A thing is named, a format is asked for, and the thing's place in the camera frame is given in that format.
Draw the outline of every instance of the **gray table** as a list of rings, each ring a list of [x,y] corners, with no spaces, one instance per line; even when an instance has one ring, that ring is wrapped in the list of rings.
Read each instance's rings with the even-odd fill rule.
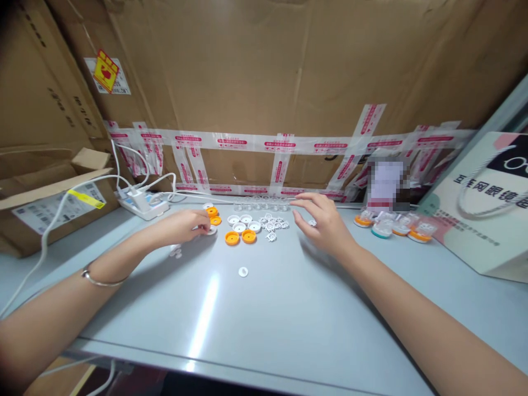
[[[353,280],[306,243],[291,211],[278,212],[291,227],[277,241],[262,231],[256,244],[231,247],[223,237],[235,212],[218,207],[224,222],[215,236],[185,244],[180,260],[169,248],[148,255],[70,350],[279,392],[432,394]],[[436,241],[379,239],[352,224],[355,211],[341,213],[362,246],[528,373],[528,285],[478,275]],[[119,209],[53,244],[18,303],[146,225]],[[37,257],[0,258],[5,303]]]

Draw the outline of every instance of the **barcode label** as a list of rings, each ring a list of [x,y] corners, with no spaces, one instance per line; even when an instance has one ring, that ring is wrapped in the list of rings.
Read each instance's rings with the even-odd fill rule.
[[[106,200],[103,198],[103,195],[94,183],[88,183],[77,188],[75,191],[80,194],[90,195],[97,201],[101,201],[104,204],[106,203]],[[46,231],[46,228],[51,224],[51,220],[55,217],[64,194],[66,194],[66,192],[43,198],[13,209],[11,212],[39,235],[42,235],[44,231]],[[85,213],[91,212],[92,210],[95,210],[95,207],[68,194],[66,203],[52,229],[56,229]]]
[[[117,66],[119,66],[119,72],[115,79],[114,88],[112,88],[112,94],[113,95],[131,95],[130,87],[128,86],[128,82],[125,77],[125,73],[123,72],[121,63],[119,62],[119,59],[112,58],[112,60],[115,62]],[[95,70],[95,65],[97,63],[97,58],[84,58],[84,61],[86,62],[86,66],[88,66],[88,70],[93,75],[94,70]],[[108,91],[104,89],[103,86],[99,84],[95,78],[93,79],[93,82],[95,83],[95,86],[97,87],[97,90],[99,91],[100,94],[108,93]]]

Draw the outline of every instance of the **forearm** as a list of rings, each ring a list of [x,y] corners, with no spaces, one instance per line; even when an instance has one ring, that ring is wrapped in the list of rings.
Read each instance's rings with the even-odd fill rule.
[[[95,260],[90,276],[104,283],[126,278],[149,252],[136,234]],[[81,271],[0,322],[0,375],[23,391],[68,345],[119,287],[99,287]]]
[[[528,377],[357,244],[338,258],[441,395],[521,395]]]

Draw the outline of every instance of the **left arm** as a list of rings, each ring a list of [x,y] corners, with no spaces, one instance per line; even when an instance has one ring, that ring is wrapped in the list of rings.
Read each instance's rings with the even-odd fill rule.
[[[210,227],[205,211],[181,211],[139,231],[90,266],[90,277],[113,283],[151,251],[189,241]],[[59,282],[0,322],[0,383],[22,393],[79,335],[117,287],[100,287],[82,271]]]

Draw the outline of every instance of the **silver bracelet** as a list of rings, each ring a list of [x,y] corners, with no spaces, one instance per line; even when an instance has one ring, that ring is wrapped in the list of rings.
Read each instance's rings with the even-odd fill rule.
[[[115,286],[119,286],[119,285],[121,285],[125,280],[128,279],[128,277],[126,277],[126,278],[124,278],[123,280],[120,280],[120,281],[118,281],[118,282],[112,282],[112,283],[102,283],[102,282],[98,282],[98,281],[96,281],[96,280],[94,280],[94,279],[92,279],[92,278],[90,277],[90,265],[91,265],[91,264],[92,264],[91,262],[88,263],[88,264],[86,265],[86,267],[84,267],[84,268],[82,269],[82,274],[81,274],[81,276],[82,276],[83,278],[88,279],[91,283],[93,283],[93,284],[96,285],[96,286],[115,287]]]

